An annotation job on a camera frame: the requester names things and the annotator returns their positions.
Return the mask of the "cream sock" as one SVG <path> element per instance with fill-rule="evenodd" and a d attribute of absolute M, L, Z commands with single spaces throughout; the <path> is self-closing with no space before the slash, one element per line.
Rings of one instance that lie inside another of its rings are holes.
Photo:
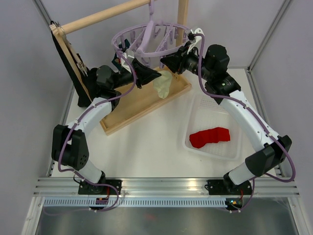
<path fill-rule="evenodd" d="M 159 73 L 161 76 L 153 80 L 153 88 L 159 98 L 165 99 L 169 94 L 173 76 L 169 71 L 165 70 L 161 70 Z"/>

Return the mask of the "purple round clip hanger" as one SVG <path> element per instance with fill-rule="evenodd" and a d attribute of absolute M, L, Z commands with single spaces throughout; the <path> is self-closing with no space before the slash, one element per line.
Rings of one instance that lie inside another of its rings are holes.
<path fill-rule="evenodd" d="M 184 30 L 183 41 L 187 41 L 187 33 L 190 29 L 178 23 L 169 23 L 163 20 L 154 19 L 155 2 L 149 3 L 149 21 L 144 24 L 126 28 L 117 33 L 112 38 L 112 46 L 115 54 L 124 53 L 118 45 L 128 39 L 130 42 L 129 50 L 134 52 L 134 57 L 140 59 L 143 65 L 150 67 L 152 58 L 162 58 L 167 54 L 175 52 L 177 30 Z"/>

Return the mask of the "red sock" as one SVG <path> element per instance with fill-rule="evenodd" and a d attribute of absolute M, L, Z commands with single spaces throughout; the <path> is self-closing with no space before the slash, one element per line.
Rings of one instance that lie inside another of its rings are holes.
<path fill-rule="evenodd" d="M 230 141 L 231 137 L 228 129 L 216 127 L 193 133 L 189 135 L 189 140 L 194 148 L 202 148 L 209 143 Z"/>

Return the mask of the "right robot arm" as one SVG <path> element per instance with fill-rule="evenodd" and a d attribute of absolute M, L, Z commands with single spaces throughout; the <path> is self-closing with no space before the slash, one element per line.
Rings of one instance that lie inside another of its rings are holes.
<path fill-rule="evenodd" d="M 274 131 L 250 106 L 240 85 L 227 72 L 229 56 L 225 47 L 211 45 L 205 56 L 195 52 L 184 45 L 160 61 L 174 73 L 190 71 L 200 81 L 204 80 L 201 89 L 229 112 L 249 138 L 255 153 L 223 176 L 223 189 L 234 194 L 247 186 L 250 179 L 261 177 L 289 160 L 292 141 Z"/>

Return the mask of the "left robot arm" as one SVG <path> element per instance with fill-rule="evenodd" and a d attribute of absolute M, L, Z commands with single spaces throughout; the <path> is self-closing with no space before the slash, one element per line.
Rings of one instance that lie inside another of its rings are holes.
<path fill-rule="evenodd" d="M 58 163 L 60 172 L 71 171 L 81 178 L 79 193 L 97 195 L 111 192 L 105 173 L 89 160 L 87 135 L 100 120 L 109 115 L 124 95 L 117 88 L 131 85 L 141 88 L 162 76 L 133 59 L 131 64 L 123 61 L 119 72 L 103 65 L 90 71 L 95 97 L 84 112 L 67 125 L 57 125 L 53 130 L 51 157 Z"/>

